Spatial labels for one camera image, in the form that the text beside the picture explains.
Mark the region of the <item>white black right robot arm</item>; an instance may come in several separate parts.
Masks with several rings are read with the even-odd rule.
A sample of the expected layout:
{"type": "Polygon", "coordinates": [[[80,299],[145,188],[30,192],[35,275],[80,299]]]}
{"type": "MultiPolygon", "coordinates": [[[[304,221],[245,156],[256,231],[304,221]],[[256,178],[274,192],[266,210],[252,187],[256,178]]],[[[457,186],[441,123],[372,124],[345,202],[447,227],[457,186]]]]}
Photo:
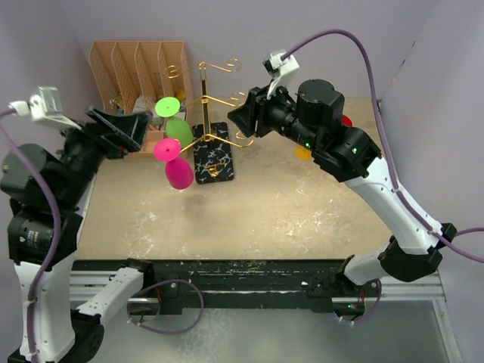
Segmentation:
{"type": "Polygon", "coordinates": [[[442,261],[440,237],[454,238],[451,223],[428,216],[402,187],[392,186],[380,148],[362,129],[343,123],[345,98],[322,79],[303,82],[292,99],[280,86],[249,91],[228,118],[246,137],[277,132],[309,150],[323,171],[353,190],[392,232],[388,245],[367,255],[350,256],[336,279],[338,291],[355,295],[384,276],[412,282],[434,273],[442,261]]]}

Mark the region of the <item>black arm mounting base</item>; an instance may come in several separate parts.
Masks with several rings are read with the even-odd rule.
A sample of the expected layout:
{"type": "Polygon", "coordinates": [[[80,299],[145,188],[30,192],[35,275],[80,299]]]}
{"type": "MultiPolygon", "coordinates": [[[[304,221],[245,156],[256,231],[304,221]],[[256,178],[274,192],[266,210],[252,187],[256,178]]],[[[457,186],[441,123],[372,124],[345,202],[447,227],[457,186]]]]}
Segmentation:
{"type": "Polygon", "coordinates": [[[164,315],[183,309],[308,309],[360,315],[366,299],[380,295],[370,279],[361,287],[339,281],[341,259],[155,259],[146,286],[165,287],[137,293],[131,303],[154,303],[164,315]]]}

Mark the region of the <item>yellow plastic wine glass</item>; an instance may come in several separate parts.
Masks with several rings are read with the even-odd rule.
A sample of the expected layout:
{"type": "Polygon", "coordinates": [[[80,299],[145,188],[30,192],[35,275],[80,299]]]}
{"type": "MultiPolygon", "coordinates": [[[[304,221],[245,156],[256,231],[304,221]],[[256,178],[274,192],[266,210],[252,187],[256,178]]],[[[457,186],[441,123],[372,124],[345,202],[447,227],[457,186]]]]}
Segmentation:
{"type": "Polygon", "coordinates": [[[296,147],[294,153],[299,160],[308,161],[312,158],[311,151],[301,146],[296,147]]]}

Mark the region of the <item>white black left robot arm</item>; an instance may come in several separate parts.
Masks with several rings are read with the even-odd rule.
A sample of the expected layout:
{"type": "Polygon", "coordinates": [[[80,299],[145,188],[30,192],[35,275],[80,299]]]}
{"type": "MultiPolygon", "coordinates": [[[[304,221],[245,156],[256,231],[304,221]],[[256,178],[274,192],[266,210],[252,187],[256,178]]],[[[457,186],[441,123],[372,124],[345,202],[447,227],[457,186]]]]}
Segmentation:
{"type": "Polygon", "coordinates": [[[107,323],[137,294],[153,293],[151,262],[127,259],[92,299],[70,305],[70,273],[82,224],[78,204],[104,160],[122,159],[144,143],[152,113],[86,111],[69,122],[57,155],[37,144],[13,145],[4,158],[1,190],[10,198],[8,252],[20,281],[23,339],[10,362],[87,362],[107,323]]]}

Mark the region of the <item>red plastic wine glass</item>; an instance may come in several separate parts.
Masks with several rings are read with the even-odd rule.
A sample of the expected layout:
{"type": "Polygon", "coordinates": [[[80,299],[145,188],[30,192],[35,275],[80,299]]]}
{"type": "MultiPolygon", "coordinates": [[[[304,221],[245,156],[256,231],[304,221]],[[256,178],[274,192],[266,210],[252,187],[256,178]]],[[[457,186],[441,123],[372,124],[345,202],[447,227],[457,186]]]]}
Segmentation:
{"type": "Polygon", "coordinates": [[[348,127],[352,127],[353,126],[353,123],[352,123],[351,119],[349,117],[347,117],[346,115],[343,116],[342,123],[345,126],[348,126],[348,127]]]}

